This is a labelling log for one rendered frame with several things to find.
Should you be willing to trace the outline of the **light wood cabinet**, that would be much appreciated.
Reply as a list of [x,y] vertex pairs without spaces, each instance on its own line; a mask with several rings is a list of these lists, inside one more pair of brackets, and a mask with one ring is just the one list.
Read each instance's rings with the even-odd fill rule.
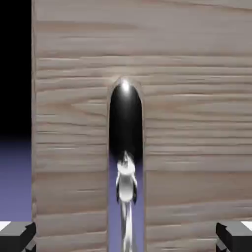
[[252,57],[252,0],[31,0],[31,4],[32,157],[40,56]]

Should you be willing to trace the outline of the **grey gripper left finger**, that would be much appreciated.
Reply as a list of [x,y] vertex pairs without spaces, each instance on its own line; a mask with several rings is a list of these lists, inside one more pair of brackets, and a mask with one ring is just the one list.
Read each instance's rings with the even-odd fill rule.
[[33,221],[0,221],[0,252],[36,252]]

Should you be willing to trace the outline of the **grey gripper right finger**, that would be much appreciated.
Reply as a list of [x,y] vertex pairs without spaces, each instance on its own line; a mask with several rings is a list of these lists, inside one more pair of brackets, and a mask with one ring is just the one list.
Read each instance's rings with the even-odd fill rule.
[[252,252],[252,221],[217,222],[216,235],[216,252]]

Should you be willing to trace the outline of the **light wood cabinet door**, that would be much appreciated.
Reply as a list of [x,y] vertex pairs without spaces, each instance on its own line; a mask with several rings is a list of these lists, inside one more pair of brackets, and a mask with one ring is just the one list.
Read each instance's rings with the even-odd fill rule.
[[215,252],[252,220],[252,57],[40,56],[32,215],[37,252],[108,252],[109,99],[143,106],[144,248]]

